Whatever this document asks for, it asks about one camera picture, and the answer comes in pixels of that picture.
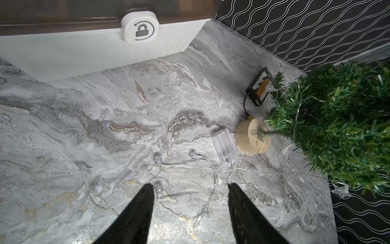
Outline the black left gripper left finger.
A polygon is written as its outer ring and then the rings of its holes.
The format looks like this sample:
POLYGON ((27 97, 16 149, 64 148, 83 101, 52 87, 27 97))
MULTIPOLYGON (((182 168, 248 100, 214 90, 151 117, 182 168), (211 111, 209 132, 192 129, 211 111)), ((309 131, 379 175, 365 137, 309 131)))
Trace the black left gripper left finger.
POLYGON ((152 184, 145 184, 96 244, 146 244, 154 206, 152 184))

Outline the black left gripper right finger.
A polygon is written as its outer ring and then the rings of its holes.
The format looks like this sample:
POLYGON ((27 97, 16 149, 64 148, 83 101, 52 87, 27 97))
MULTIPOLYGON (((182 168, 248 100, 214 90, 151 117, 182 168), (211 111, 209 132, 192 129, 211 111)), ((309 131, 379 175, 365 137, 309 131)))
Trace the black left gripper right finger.
POLYGON ((232 229, 238 244, 287 244, 236 184, 228 184, 228 205, 232 229))

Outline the clear string lights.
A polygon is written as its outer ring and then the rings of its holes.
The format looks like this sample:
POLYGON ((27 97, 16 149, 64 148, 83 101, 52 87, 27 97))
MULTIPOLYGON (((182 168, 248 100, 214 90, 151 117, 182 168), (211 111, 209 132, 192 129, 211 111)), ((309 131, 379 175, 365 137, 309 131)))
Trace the clear string lights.
POLYGON ((211 138, 201 135, 141 165, 121 182, 127 188, 123 194, 91 195, 118 214, 145 183, 154 185, 159 210, 195 225, 210 225, 227 214, 229 183, 237 183, 279 230, 299 224, 313 232, 321 222, 334 223, 327 177, 310 171, 303 155, 281 138, 263 154, 234 151, 221 163, 211 138))

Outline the small green christmas tree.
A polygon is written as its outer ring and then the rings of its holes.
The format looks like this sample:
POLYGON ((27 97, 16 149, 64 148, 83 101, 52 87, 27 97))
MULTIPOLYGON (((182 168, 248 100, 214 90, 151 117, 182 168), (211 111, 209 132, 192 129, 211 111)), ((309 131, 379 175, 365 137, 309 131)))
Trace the small green christmas tree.
POLYGON ((290 139, 310 168, 333 183, 380 192, 390 186, 390 64, 325 65, 271 80, 272 108, 255 142, 290 139))

